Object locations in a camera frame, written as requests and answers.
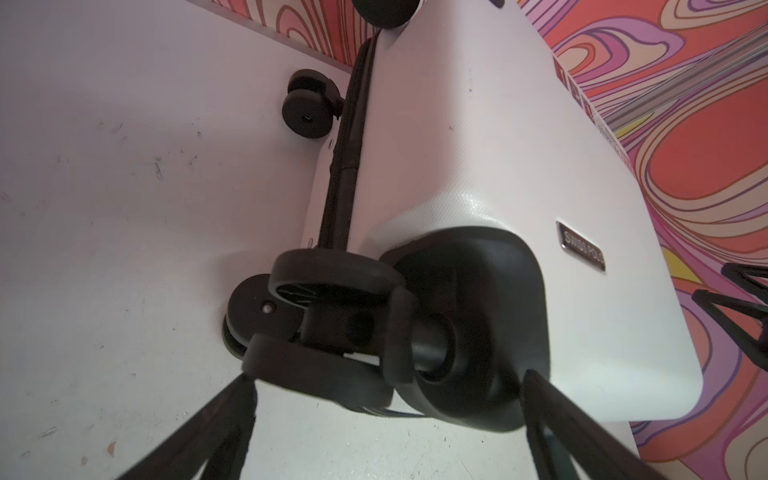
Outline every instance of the logo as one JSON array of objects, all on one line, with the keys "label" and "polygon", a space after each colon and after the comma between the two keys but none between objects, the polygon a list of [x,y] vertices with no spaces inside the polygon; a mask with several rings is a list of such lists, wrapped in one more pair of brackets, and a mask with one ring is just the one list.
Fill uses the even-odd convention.
[{"label": "logo", "polygon": [[600,270],[605,271],[603,251],[594,243],[588,242],[581,235],[560,222],[558,222],[558,230],[560,231],[560,245],[562,245],[564,249],[576,253]]}]

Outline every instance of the caster wheel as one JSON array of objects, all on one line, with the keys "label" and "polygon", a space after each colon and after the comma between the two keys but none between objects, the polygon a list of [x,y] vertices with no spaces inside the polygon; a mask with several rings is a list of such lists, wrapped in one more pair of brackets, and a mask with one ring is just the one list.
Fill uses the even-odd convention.
[{"label": "caster wheel", "polygon": [[383,408],[392,402],[393,388],[377,367],[258,333],[243,359],[243,373],[348,409]]},{"label": "caster wheel", "polygon": [[301,308],[315,300],[375,304],[405,280],[386,263],[343,250],[289,250],[275,260],[270,293]]},{"label": "caster wheel", "polygon": [[411,19],[419,0],[352,0],[366,22],[378,28],[397,28]]},{"label": "caster wheel", "polygon": [[333,112],[319,93],[294,90],[283,102],[283,120],[302,137],[322,138],[331,133]]},{"label": "caster wheel", "polygon": [[283,120],[305,138],[322,138],[330,133],[333,117],[341,116],[344,100],[332,80],[315,70],[299,70],[288,80],[283,102]]},{"label": "caster wheel", "polygon": [[268,274],[252,276],[230,296],[221,334],[227,350],[237,358],[243,358],[254,333],[290,341],[301,326],[304,311],[271,295],[269,281]]}]

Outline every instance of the colorful wall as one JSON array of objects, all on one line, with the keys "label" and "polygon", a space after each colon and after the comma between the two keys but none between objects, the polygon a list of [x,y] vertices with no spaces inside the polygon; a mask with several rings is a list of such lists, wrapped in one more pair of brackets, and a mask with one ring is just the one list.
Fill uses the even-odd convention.
[{"label": "colorful wall", "polygon": [[[215,0],[351,65],[372,34],[350,0]],[[768,22],[768,0],[518,0],[603,114]],[[704,391],[686,417],[632,424],[641,457],[670,480],[768,472],[768,372],[691,300],[750,300],[725,262],[768,265],[768,57],[620,127],[694,338]],[[755,320],[731,313],[757,335]]]}]

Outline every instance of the scuff mark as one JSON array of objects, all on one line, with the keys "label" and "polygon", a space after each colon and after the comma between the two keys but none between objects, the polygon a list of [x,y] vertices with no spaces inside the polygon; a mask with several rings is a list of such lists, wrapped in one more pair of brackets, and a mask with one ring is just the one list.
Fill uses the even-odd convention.
[{"label": "scuff mark", "polygon": [[462,467],[464,467],[464,470],[467,471],[467,475],[469,475],[469,478],[471,478],[472,480],[475,480],[475,476],[469,472],[469,468],[467,468],[467,465],[464,465],[464,460],[459,459],[459,461],[462,463]]},{"label": "scuff mark", "polygon": [[419,458],[419,461],[416,463],[416,465],[413,466],[413,470],[411,471],[411,475],[409,475],[411,480],[414,480],[414,478],[416,478],[416,469],[419,467],[419,465],[421,465],[422,460],[424,459],[424,455],[426,455],[426,454],[422,453],[422,457]]},{"label": "scuff mark", "polygon": [[39,439],[44,439],[45,437],[49,437],[49,436],[53,435],[54,433],[56,433],[56,430],[58,430],[58,427],[51,427],[50,429],[48,429],[48,430],[44,431],[43,433],[41,433],[38,436],[38,438]]}]

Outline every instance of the white floor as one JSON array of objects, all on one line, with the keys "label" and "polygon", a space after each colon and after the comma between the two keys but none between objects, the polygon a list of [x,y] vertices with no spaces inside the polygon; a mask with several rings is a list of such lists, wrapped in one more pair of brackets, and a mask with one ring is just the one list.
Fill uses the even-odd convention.
[{"label": "white floor", "polygon": [[[310,192],[299,68],[346,88],[184,0],[0,5],[0,478],[115,477],[237,375],[224,304]],[[258,389],[244,478],[535,478],[523,431]]]}]

